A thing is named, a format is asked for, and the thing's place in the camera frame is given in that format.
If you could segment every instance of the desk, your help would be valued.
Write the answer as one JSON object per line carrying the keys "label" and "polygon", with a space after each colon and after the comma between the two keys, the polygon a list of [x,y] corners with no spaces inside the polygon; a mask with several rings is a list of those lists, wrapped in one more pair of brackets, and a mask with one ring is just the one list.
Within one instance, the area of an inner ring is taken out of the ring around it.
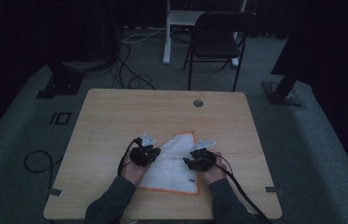
{"label": "desk", "polygon": [[[203,106],[196,107],[194,100],[202,100]],[[88,92],[54,182],[63,194],[49,196],[44,216],[84,218],[87,206],[117,175],[127,146],[143,132],[161,147],[177,133],[189,131],[198,139],[216,141],[208,149],[220,151],[229,161],[246,194],[267,217],[282,215],[277,195],[265,190],[273,183],[244,94],[96,89]],[[211,195],[202,181],[199,196],[138,189],[123,215],[123,219],[212,218]]]}
{"label": "desk", "polygon": [[[246,0],[242,1],[241,11],[244,11]],[[165,25],[165,46],[162,62],[169,64],[171,61],[171,25],[194,25],[203,11],[171,10],[171,0],[167,0],[167,15]],[[233,67],[238,66],[238,59],[231,59]]]}

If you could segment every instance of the person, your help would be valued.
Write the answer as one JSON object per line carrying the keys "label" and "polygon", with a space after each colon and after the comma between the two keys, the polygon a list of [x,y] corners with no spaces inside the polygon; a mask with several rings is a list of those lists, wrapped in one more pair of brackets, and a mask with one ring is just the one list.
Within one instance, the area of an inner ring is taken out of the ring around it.
{"label": "person", "polygon": [[[216,164],[227,169],[222,163],[221,154],[216,153]],[[134,164],[127,156],[121,176],[117,176],[101,198],[92,202],[86,211],[85,224],[117,224],[124,210],[130,203],[136,187],[141,183],[149,166]],[[257,218],[248,213],[232,190],[226,173],[213,166],[200,175],[211,190],[213,197],[213,214],[216,224],[251,224],[258,223]]]}

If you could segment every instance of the desk leg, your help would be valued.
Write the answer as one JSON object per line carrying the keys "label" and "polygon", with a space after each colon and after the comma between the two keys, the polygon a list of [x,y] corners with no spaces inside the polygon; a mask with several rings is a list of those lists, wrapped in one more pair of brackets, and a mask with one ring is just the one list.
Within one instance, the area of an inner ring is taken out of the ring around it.
{"label": "desk leg", "polygon": [[170,14],[171,14],[171,0],[167,0],[167,21],[165,25],[165,47],[164,47],[164,56],[162,59],[162,63],[169,64],[170,63],[170,57],[171,57],[171,20],[170,20]]}

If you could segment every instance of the black chair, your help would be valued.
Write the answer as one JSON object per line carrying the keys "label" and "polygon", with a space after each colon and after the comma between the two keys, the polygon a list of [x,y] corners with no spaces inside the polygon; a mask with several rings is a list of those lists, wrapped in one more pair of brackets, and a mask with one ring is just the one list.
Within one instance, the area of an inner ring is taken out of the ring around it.
{"label": "black chair", "polygon": [[[183,69],[186,69],[186,64],[190,63],[188,91],[191,86],[193,63],[225,62],[221,68],[224,69],[230,59],[238,58],[239,63],[232,87],[232,91],[235,91],[244,56],[245,39],[254,30],[257,20],[253,12],[210,11],[201,14],[191,33],[191,42],[183,66]],[[242,33],[238,44],[235,32],[238,32],[238,35]],[[194,61],[194,55],[200,60]]]}

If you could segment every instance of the hand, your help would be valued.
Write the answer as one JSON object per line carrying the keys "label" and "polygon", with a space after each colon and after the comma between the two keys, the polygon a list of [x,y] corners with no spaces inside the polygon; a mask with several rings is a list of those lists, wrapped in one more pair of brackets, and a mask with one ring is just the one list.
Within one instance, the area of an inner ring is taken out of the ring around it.
{"label": "hand", "polygon": [[148,165],[147,167],[137,166],[130,159],[130,154],[131,152],[129,151],[124,160],[123,169],[121,170],[121,176],[129,180],[137,187],[144,178],[144,175],[148,168],[150,168],[150,165]]}
{"label": "hand", "polygon": [[[216,154],[216,165],[223,167],[227,170],[227,166],[222,163],[222,159],[220,158],[221,153],[217,152]],[[211,169],[205,172],[200,172],[201,177],[206,185],[210,185],[216,182],[219,179],[226,178],[226,173],[224,173],[220,168],[213,166]]]}

